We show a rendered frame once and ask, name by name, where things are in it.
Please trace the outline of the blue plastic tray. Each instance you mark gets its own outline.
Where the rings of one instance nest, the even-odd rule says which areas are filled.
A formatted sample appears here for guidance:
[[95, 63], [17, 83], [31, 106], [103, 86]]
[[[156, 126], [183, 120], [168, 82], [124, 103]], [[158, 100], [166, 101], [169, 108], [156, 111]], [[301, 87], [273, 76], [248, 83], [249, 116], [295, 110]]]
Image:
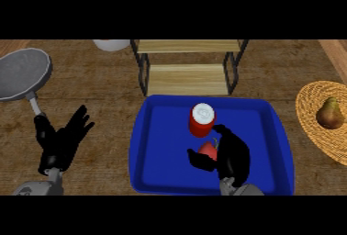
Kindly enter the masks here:
[[293, 163], [280, 119], [262, 99], [152, 95], [141, 104], [128, 148], [128, 172], [132, 188], [141, 193], [209, 195], [220, 193], [218, 174], [190, 165], [189, 149], [215, 140], [189, 131], [190, 108], [211, 105], [215, 122], [225, 125], [251, 150], [246, 182], [267, 196], [293, 193]]

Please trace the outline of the white bowl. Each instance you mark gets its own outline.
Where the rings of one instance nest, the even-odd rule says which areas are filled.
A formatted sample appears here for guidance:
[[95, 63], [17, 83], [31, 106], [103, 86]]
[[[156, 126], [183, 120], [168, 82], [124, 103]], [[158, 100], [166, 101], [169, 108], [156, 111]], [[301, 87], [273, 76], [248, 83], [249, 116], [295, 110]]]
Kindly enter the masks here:
[[128, 39], [95, 39], [93, 41], [95, 47], [103, 51], [122, 50], [129, 45]]

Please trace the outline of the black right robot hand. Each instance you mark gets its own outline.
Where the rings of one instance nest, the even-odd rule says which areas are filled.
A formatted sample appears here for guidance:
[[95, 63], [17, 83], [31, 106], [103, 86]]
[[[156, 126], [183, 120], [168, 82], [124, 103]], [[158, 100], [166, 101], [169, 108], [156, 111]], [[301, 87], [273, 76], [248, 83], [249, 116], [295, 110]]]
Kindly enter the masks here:
[[234, 178], [233, 187], [240, 187], [249, 175], [251, 153], [243, 140], [222, 125], [212, 126], [214, 131], [221, 135], [217, 148], [217, 160], [206, 154], [187, 149], [190, 165], [208, 172], [218, 172], [218, 179]]

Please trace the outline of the brown green pear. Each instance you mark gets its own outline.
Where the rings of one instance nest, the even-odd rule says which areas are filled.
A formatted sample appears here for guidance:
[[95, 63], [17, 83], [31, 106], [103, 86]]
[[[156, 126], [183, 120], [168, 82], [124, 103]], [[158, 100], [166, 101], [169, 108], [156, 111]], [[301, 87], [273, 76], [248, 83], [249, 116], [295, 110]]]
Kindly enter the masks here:
[[338, 99], [330, 96], [316, 114], [316, 120], [326, 129], [338, 129], [344, 124], [344, 116], [338, 107]]

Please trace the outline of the grey frying pan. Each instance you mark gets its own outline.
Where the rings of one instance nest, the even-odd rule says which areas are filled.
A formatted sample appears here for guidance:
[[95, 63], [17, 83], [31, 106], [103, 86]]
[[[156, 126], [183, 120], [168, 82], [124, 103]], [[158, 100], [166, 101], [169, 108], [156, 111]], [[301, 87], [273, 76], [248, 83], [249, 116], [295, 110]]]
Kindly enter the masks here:
[[19, 49], [0, 58], [0, 102], [26, 99], [35, 115], [41, 112], [36, 92], [50, 79], [53, 63], [35, 48]]

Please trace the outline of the red can with white lid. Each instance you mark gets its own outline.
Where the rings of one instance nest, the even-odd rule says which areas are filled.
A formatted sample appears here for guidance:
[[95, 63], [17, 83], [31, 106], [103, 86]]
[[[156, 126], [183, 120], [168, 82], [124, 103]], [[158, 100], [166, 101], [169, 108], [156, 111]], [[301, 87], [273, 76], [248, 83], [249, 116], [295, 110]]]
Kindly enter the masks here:
[[209, 104], [197, 103], [190, 109], [189, 130], [196, 138], [203, 138], [214, 126], [215, 112]]

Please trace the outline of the pale wooden board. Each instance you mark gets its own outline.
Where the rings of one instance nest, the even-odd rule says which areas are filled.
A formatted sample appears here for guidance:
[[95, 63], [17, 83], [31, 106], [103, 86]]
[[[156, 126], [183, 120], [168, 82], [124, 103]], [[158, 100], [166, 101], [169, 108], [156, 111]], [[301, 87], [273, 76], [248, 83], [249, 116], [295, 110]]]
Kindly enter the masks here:
[[318, 43], [339, 78], [347, 84], [347, 39], [320, 39]]

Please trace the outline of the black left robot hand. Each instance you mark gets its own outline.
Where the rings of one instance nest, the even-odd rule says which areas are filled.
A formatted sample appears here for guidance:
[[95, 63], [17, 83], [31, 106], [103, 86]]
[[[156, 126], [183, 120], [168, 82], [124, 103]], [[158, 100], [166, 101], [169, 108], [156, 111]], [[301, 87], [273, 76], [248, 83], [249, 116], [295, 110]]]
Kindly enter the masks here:
[[70, 166], [78, 144], [84, 139], [94, 123], [87, 124], [90, 115], [85, 106], [81, 106], [63, 128], [54, 130], [45, 116], [33, 117], [36, 142], [41, 145], [41, 161], [38, 173], [47, 175], [51, 168], [64, 172]]

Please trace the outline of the wicker basket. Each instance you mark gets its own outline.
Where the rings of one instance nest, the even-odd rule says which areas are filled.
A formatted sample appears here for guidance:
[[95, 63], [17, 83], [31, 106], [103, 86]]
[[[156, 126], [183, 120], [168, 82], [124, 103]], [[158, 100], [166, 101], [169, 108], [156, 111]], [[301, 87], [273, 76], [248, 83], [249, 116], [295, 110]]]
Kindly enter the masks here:
[[[329, 97], [338, 100], [345, 121], [338, 129], [324, 129], [316, 113]], [[347, 85], [330, 81], [308, 83], [295, 97], [295, 113], [304, 133], [321, 152], [347, 166]]]

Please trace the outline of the wooden tiered shelf black frame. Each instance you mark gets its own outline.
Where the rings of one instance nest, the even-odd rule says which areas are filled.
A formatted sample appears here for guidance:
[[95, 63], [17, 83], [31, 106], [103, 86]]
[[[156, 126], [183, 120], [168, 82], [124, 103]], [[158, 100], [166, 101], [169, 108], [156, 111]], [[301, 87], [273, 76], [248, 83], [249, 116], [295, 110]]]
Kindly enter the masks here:
[[[131, 39], [141, 94], [231, 95], [248, 42], [248, 39]], [[150, 54], [211, 52], [224, 53], [221, 64], [152, 64], [149, 61]]]

